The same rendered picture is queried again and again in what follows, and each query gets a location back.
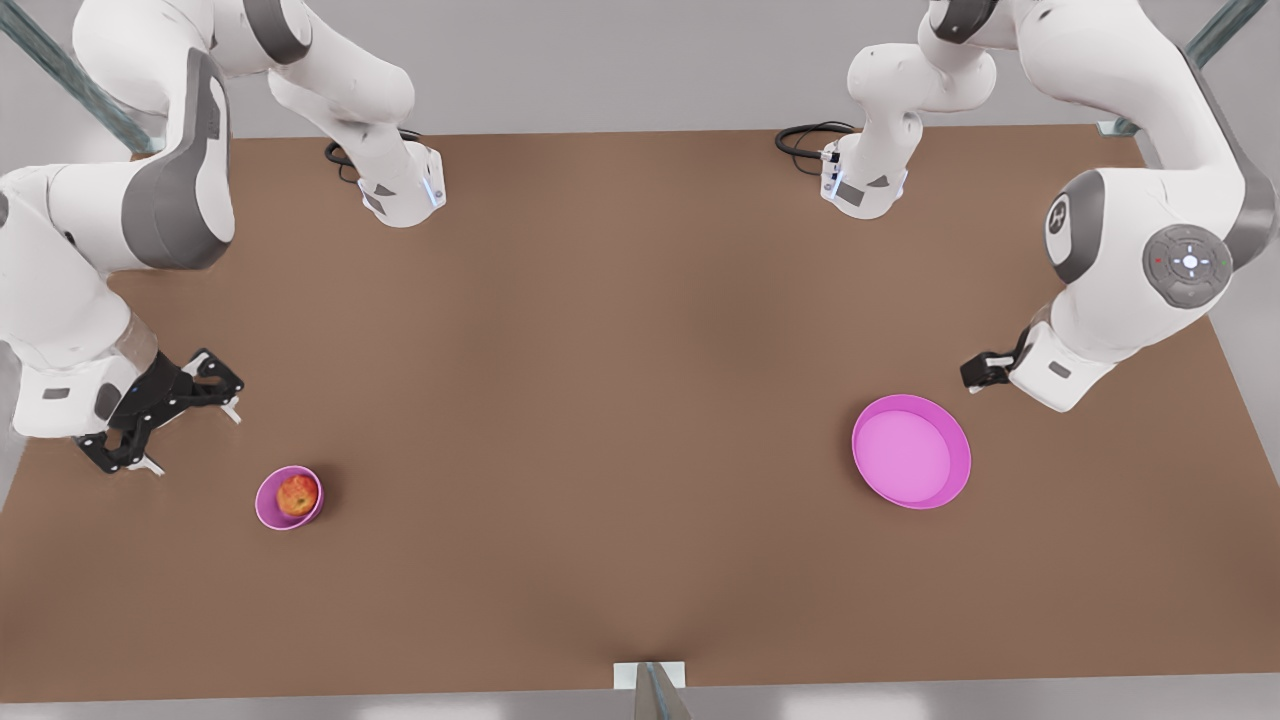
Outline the small purple bowl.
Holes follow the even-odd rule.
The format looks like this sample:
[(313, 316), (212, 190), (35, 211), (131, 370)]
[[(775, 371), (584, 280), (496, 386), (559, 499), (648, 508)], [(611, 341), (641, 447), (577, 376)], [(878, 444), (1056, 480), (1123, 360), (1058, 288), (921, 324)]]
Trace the small purple bowl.
[[(287, 477), (291, 477), (291, 475), (294, 475), (294, 474), (311, 475), (317, 482), (319, 488), (320, 488), (320, 500), (319, 500), (317, 505), (315, 506), (315, 510), (312, 510), (311, 514), (308, 514), (308, 515), (306, 515), (303, 518), (288, 518), (288, 516), (284, 516), (276, 509), (276, 502), (275, 502), (276, 487)], [(259, 491), (257, 491), (256, 498), (255, 498), (255, 511), (257, 514), (259, 520), (265, 527), (268, 527), (270, 529), (274, 529), (274, 530), (291, 530), (291, 529), (296, 529), (296, 528), (303, 527), (305, 524), (312, 521), (321, 512), (323, 505), (324, 505), (324, 500), (325, 500), (325, 493), (324, 493), (323, 484), (320, 483), (317, 475), (314, 471), (311, 471), (310, 469), (303, 468), (303, 466), (296, 466), (296, 465), (294, 466), (285, 466), (285, 468), (280, 468), (280, 469), (275, 470), (274, 473), (271, 473), (262, 482), (262, 484), (259, 487)]]

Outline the silver frame post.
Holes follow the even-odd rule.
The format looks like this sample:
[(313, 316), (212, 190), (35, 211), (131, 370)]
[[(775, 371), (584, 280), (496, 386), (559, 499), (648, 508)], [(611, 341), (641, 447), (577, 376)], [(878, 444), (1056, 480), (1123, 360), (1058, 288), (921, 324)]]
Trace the silver frame post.
[(634, 720), (692, 720), (680, 694), (687, 687), (684, 661), (613, 664), (613, 687), (634, 692)]
[(37, 67), (56, 81), (95, 120), (134, 155), (150, 155), (163, 149), (163, 141), (148, 136), (79, 64), (58, 45), (17, 0), (0, 0), (0, 31)]
[[(1196, 70), (1204, 67), (1251, 23), (1271, 0), (1222, 0), (1221, 6), (1204, 26), (1181, 47), (1181, 53)], [(1103, 137), (1130, 138), (1143, 128), (1125, 117), (1096, 123)]]

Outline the pink round plate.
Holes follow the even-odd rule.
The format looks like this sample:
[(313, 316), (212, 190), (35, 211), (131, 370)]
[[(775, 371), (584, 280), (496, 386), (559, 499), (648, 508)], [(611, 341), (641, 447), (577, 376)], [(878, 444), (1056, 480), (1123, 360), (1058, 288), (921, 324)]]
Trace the pink round plate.
[(879, 497), (904, 509), (955, 501), (972, 474), (972, 447), (955, 416), (915, 395), (868, 404), (851, 430), (855, 466)]

